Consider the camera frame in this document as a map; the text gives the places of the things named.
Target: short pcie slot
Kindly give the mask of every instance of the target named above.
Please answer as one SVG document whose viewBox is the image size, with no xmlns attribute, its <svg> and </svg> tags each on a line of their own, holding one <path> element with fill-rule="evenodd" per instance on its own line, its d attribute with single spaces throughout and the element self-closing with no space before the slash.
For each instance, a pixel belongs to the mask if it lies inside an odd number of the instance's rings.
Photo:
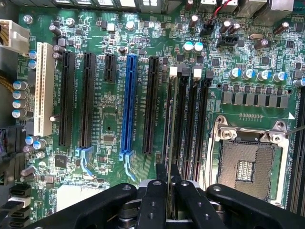
<svg viewBox="0 0 305 229">
<path fill-rule="evenodd" d="M 143 136 L 143 153 L 153 152 L 153 134 L 156 121 L 156 105 L 159 78 L 159 57 L 149 58 L 148 82 L 145 108 L 145 126 Z"/>
<path fill-rule="evenodd" d="M 91 146 L 95 69 L 95 54 L 85 52 L 82 73 L 82 100 L 79 137 L 79 147 L 81 148 L 88 148 Z"/>
<path fill-rule="evenodd" d="M 297 126 L 305 125 L 305 88 L 301 89 Z M 287 208 L 291 212 L 305 216 L 305 130 L 296 132 L 291 181 L 288 194 Z"/>
<path fill-rule="evenodd" d="M 172 98 L 172 80 L 167 84 L 167 96 L 166 96 L 166 111 L 165 111 L 165 124 L 164 124 L 164 140 L 163 140 L 163 155 L 162 163 L 165 163 L 168 157 L 168 141 L 169 141 L 169 128 L 171 119 L 171 98 Z"/>
<path fill-rule="evenodd" d="M 72 114 L 74 94 L 75 54 L 64 51 L 61 71 L 61 112 L 59 125 L 59 145 L 69 146 L 72 135 Z"/>
<path fill-rule="evenodd" d="M 197 84 L 191 80 L 190 90 L 189 90 L 189 103 L 188 103 L 188 113 L 187 113 L 187 125 L 185 131 L 185 143 L 184 143 L 184 159 L 183 159 L 183 179 L 188 179 L 189 170 L 189 158 L 192 151 L 193 142 L 193 125 L 195 119 L 195 100 L 197 96 Z"/>
<path fill-rule="evenodd" d="M 105 69 L 104 81 L 108 83 L 115 83 L 116 81 L 117 60 L 116 55 L 106 54 L 105 56 Z"/>
<path fill-rule="evenodd" d="M 132 150 L 133 114 L 137 82 L 137 56 L 127 57 L 124 110 L 122 121 L 122 138 L 120 154 L 130 153 Z"/>
<path fill-rule="evenodd" d="M 50 116 L 53 112 L 55 60 L 52 45 L 37 42 L 34 135 L 52 134 Z"/>
<path fill-rule="evenodd" d="M 203 137 L 204 137 L 204 128 L 205 128 L 205 116 L 206 116 L 206 107 L 208 100 L 209 86 L 211 83 L 209 81 L 201 81 L 200 86 L 200 102 L 199 102 L 199 112 L 198 112 L 198 123 L 197 123 L 197 137 L 195 144 L 195 154 L 193 158 L 193 178 L 194 181 L 199 180 L 199 171 L 200 171 L 200 158 L 202 153 Z"/>
<path fill-rule="evenodd" d="M 176 124 L 174 132 L 174 143 L 173 143 L 173 164 L 179 164 L 181 141 L 182 141 L 182 129 L 183 129 L 183 111 L 185 107 L 185 95 L 186 95 L 187 79 L 181 78 L 179 82 L 178 92 L 178 104 L 176 111 Z"/>
</svg>

